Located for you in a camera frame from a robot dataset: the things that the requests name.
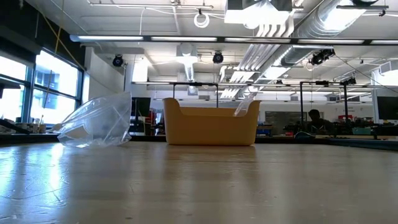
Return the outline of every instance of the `computer monitor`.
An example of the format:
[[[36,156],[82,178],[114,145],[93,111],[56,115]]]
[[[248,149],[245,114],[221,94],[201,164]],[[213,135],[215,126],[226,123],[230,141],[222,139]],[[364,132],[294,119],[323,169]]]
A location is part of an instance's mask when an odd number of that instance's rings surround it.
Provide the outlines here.
[[[149,116],[150,98],[132,97],[131,98],[131,116]]]
[[[398,120],[398,97],[379,96],[377,106],[379,119]]]

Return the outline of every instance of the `person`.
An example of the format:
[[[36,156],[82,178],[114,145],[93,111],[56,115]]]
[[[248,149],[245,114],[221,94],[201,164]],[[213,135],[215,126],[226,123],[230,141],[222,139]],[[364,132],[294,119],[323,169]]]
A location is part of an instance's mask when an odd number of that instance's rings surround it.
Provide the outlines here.
[[[311,122],[307,125],[307,131],[316,134],[331,133],[335,127],[332,122],[322,119],[318,110],[311,110],[309,112]]]

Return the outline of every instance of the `yellow plastic bin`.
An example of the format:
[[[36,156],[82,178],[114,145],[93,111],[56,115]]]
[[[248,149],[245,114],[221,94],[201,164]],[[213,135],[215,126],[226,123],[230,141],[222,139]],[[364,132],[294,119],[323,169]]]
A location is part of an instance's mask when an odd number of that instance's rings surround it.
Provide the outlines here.
[[[260,101],[244,116],[234,108],[186,108],[173,98],[163,100],[166,140],[172,145],[250,146],[256,140]]]

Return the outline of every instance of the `clear plastic bag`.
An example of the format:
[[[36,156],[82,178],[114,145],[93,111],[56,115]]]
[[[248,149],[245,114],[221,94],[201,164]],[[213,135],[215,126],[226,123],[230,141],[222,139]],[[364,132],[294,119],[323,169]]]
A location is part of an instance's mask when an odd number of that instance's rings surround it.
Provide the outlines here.
[[[70,114],[50,132],[60,133],[64,146],[118,146],[129,135],[131,93],[125,92],[92,99]]]
[[[254,101],[255,96],[255,93],[250,93],[249,96],[245,97],[238,105],[238,108],[236,108],[234,116],[244,116],[248,112],[249,105]]]

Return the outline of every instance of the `wooden table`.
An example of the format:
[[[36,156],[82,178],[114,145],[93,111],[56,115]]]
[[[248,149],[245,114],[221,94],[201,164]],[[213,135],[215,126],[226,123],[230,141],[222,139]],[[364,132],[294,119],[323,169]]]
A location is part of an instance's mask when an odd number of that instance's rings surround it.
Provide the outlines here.
[[[397,223],[398,154],[129,142],[0,148],[0,223]]]

